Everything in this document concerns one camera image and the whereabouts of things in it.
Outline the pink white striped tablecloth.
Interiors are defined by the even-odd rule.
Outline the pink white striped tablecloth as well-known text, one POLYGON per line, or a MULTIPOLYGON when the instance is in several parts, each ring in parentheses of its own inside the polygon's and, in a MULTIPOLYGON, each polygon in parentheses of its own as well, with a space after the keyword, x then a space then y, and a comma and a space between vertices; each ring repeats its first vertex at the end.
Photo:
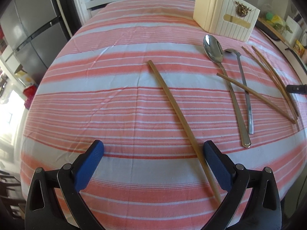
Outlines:
POLYGON ((248 169, 272 168, 284 197, 306 164, 306 96, 292 124, 251 98, 254 133, 241 146, 220 69, 188 0, 126 0, 101 9, 47 70, 23 133, 21 187, 99 139, 105 154, 82 197, 107 229, 200 229, 218 207, 205 173, 148 61, 199 144, 211 140, 248 169))

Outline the wooden chopstick across spoons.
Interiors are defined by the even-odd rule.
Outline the wooden chopstick across spoons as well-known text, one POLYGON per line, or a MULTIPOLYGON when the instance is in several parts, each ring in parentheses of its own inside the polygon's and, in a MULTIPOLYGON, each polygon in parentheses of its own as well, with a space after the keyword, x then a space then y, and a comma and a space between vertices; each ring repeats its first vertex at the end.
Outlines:
POLYGON ((226 75, 217 73, 216 74, 218 77, 238 86, 239 88, 245 90, 246 92, 254 95, 256 98, 258 98, 259 100, 261 100, 263 103, 267 104, 270 108, 272 108, 273 110, 275 110, 277 113, 279 113, 280 115, 282 115, 283 117, 285 117, 286 119, 288 119, 290 122, 292 122, 293 124, 296 124, 296 120, 291 118, 285 111, 283 111, 280 107, 278 107, 277 105, 275 105, 273 102, 271 102, 270 100, 268 100, 267 98, 265 98, 264 96, 262 96, 261 94, 259 94, 258 92, 254 91, 253 89, 247 87, 246 85, 243 85, 241 83, 239 83, 238 81, 229 78, 226 75))

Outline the red bag on floor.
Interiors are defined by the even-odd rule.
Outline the red bag on floor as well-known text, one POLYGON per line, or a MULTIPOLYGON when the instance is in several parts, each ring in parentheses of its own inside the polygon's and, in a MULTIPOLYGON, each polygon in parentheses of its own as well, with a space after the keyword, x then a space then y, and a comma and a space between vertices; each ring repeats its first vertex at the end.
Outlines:
POLYGON ((26 96, 26 100, 24 102, 24 106, 27 110, 30 109, 31 103, 34 99, 34 96, 36 94, 37 91, 37 85, 31 85, 28 86, 24 91, 23 94, 26 96))

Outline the yellow snack packet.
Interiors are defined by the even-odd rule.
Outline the yellow snack packet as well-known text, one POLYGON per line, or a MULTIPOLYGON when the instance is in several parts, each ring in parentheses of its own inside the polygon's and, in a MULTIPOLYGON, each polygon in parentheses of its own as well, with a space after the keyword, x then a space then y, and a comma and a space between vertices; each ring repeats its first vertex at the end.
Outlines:
POLYGON ((304 58, 306 56, 306 48, 297 39, 294 43, 294 50, 301 58, 304 58))

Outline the yellow green produce bag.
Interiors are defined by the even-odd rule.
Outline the yellow green produce bag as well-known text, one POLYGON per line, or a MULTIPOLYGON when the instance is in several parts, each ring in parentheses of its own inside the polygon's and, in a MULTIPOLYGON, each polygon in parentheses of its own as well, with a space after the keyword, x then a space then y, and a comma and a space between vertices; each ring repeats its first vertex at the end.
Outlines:
POLYGON ((286 21, 282 19, 280 16, 276 14, 272 14, 271 12, 267 12, 265 14, 265 21, 272 26, 277 32, 283 33, 284 31, 288 31, 289 33, 293 33, 290 29, 286 21))

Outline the long wooden chopstick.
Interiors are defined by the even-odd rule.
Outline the long wooden chopstick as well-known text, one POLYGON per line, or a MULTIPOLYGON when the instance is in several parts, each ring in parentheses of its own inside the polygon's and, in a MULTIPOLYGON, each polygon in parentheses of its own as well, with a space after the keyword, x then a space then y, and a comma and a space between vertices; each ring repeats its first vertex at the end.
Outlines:
POLYGON ((169 99, 169 102, 171 103, 171 106, 174 110, 174 112, 176 113, 188 139, 189 139, 189 142, 191 143, 192 145, 192 148, 194 149, 195 153, 196 153, 196 156, 205 172, 205 175, 207 177, 207 180, 209 182, 209 185, 213 191, 213 194, 214 194, 214 197, 216 198, 217 202, 220 204, 222 202, 221 200, 221 196, 220 196, 220 193, 219 193, 219 190, 216 186, 216 183, 214 181, 214 177, 210 171, 210 168, 203 156, 203 153, 199 147, 199 144, 190 128, 190 126, 188 125, 188 122, 186 121, 183 113, 181 112, 181 109, 180 107, 178 106, 176 100, 174 99, 169 87, 167 86, 167 84, 165 83, 164 79, 162 78, 161 74, 159 73, 159 71, 157 70, 156 66, 154 65, 154 63, 149 60, 148 61, 148 64, 149 66, 151 67, 157 81, 159 82, 160 86, 162 87, 162 89, 164 90, 167 98, 169 99))

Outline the large silver spoon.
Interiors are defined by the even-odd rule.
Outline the large silver spoon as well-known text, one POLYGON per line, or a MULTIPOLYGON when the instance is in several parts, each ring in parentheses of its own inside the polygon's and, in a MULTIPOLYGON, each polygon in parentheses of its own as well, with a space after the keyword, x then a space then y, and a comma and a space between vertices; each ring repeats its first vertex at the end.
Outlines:
MULTIPOLYGON (((224 76, 228 76, 225 68, 222 65, 223 61, 223 49, 219 43, 219 41, 213 36, 207 34, 203 39, 203 47, 205 49, 205 53, 207 54, 208 58, 214 62, 222 71, 224 76)), ((251 146, 251 140, 248 135, 248 130, 246 129, 243 116, 241 115, 241 111, 234 93, 234 90, 232 88, 232 85, 229 81, 226 81, 230 97, 232 99, 233 107, 235 110, 235 115, 237 119, 238 129, 240 133, 241 138, 241 144, 245 148, 249 148, 251 146)))

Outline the grey refrigerator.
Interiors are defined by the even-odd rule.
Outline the grey refrigerator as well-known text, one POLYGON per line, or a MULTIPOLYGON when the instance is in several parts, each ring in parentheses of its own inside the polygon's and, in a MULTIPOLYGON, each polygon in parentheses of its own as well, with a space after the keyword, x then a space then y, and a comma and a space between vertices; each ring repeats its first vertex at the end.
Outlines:
POLYGON ((1 28, 37 84, 70 38, 56 0, 12 0, 2 13, 1 28))

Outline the white knife block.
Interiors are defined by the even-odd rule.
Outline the white knife block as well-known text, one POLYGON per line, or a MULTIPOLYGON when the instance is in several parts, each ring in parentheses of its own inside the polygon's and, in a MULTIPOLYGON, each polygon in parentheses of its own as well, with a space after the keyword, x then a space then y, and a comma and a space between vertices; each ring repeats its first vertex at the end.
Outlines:
POLYGON ((300 39, 302 29, 301 26, 289 16, 286 19, 286 23, 291 32, 288 30, 286 31, 285 39, 291 46, 293 46, 295 41, 300 39))

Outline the wooden cutting board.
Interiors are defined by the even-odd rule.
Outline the wooden cutting board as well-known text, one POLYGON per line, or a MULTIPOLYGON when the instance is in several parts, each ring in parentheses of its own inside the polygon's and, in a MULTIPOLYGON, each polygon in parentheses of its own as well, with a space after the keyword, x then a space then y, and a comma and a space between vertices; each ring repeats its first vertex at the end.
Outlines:
POLYGON ((286 41, 281 33, 275 30, 271 25, 269 25, 265 20, 262 18, 258 18, 256 22, 256 27, 265 33, 268 37, 275 41, 282 41, 288 48, 293 50, 293 47, 286 41))

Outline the cream utensil holder box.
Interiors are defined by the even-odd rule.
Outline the cream utensil holder box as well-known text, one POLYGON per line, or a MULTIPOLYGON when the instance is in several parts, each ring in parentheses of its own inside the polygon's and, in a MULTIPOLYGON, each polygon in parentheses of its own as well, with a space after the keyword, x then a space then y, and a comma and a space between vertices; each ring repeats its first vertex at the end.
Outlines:
POLYGON ((195 0, 193 19, 210 34, 247 42, 259 13, 244 0, 195 0))

